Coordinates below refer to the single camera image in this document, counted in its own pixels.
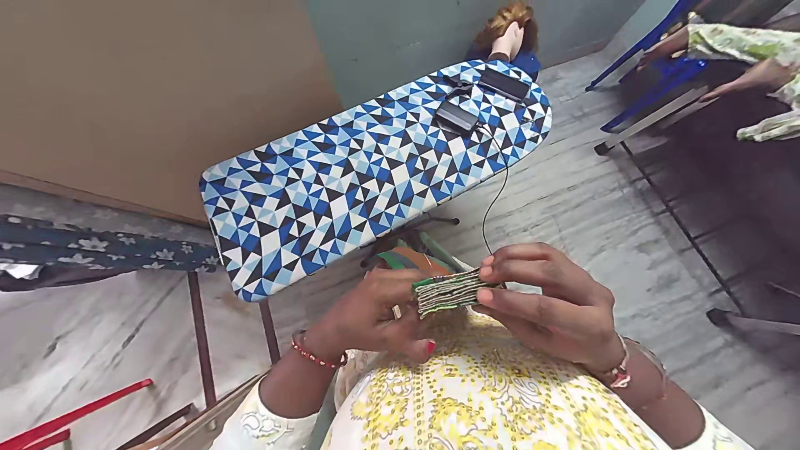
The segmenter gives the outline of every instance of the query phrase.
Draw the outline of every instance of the black cable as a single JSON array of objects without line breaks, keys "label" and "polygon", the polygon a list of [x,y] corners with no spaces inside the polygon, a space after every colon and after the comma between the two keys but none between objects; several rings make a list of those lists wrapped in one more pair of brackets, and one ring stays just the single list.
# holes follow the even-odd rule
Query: black cable
[{"label": "black cable", "polygon": [[489,240],[486,239],[486,218],[489,217],[489,211],[491,211],[492,206],[494,206],[494,202],[498,201],[498,199],[500,198],[500,194],[502,194],[503,189],[506,188],[506,183],[508,183],[508,161],[506,160],[506,154],[504,154],[502,152],[502,148],[500,148],[500,144],[498,144],[497,139],[494,138],[494,135],[492,134],[492,132],[489,129],[489,127],[485,123],[483,123],[478,129],[481,130],[481,131],[486,132],[489,135],[489,137],[494,142],[494,146],[498,148],[498,152],[502,156],[503,164],[506,166],[506,177],[502,180],[502,186],[500,186],[500,190],[498,191],[498,194],[495,195],[494,200],[492,200],[492,203],[489,203],[489,207],[486,209],[486,214],[483,215],[483,223],[481,224],[481,234],[483,234],[483,243],[486,244],[486,249],[489,251],[489,254],[491,255],[493,252],[492,252],[491,247],[489,247]]}]

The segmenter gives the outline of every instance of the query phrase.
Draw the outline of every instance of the stack of fabric pieces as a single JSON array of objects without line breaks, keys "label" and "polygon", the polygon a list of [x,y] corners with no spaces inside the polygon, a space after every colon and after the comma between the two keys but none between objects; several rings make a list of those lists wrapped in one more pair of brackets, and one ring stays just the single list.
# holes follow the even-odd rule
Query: stack of fabric pieces
[{"label": "stack of fabric pieces", "polygon": [[414,294],[417,297],[419,317],[424,318],[431,312],[456,307],[478,304],[478,289],[480,287],[498,287],[478,278],[478,271],[474,269],[453,275],[441,275],[424,279],[414,283]]}]

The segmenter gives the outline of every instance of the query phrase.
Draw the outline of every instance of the table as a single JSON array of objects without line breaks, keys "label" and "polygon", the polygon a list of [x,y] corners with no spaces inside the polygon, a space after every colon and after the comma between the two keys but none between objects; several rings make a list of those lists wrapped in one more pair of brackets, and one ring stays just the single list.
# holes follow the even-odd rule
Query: table
[{"label": "table", "polygon": [[[481,131],[462,137],[432,121],[452,89],[445,75],[477,82],[487,67],[530,84],[526,105],[477,86],[449,101],[477,115],[500,149]],[[203,203],[234,291],[264,300],[375,241],[515,164],[551,121],[522,70],[474,60],[209,167]]]}]

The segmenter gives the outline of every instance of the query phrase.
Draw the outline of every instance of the white sleeve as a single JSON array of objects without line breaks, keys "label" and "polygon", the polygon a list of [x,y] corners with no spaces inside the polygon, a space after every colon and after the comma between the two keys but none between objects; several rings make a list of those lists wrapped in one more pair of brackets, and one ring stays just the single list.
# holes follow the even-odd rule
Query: white sleeve
[{"label": "white sleeve", "polygon": [[747,442],[733,434],[725,425],[720,424],[719,420],[706,411],[703,406],[700,406],[700,409],[706,419],[706,427],[703,429],[700,439],[685,446],[683,450],[753,450]]},{"label": "white sleeve", "polygon": [[302,419],[276,416],[258,396],[257,383],[225,422],[211,450],[296,450],[308,444],[317,414]]}]

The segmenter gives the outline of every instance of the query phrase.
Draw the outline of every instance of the hand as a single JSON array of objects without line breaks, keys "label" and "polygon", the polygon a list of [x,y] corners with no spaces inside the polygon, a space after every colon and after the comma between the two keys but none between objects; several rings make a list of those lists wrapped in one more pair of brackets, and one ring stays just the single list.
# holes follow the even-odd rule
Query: hand
[{"label": "hand", "polygon": [[689,46],[689,27],[684,26],[674,32],[666,39],[648,49],[636,65],[636,71],[640,71],[648,64],[658,58],[666,58],[673,53],[686,50]]},{"label": "hand", "polygon": [[[411,284],[427,276],[417,270],[374,269],[306,331],[306,350],[330,362],[350,348],[402,353],[425,362],[436,344],[418,339],[420,319]],[[402,317],[395,319],[398,305]]]},{"label": "hand", "polygon": [[794,79],[793,68],[783,66],[775,58],[757,62],[741,77],[732,82],[717,86],[716,89],[703,95],[698,102],[709,102],[723,95],[748,89],[764,89],[772,92]]},{"label": "hand", "polygon": [[483,260],[480,278],[542,287],[542,294],[478,290],[475,311],[506,326],[528,348],[600,374],[624,357],[614,330],[614,294],[545,243],[509,245]]}]

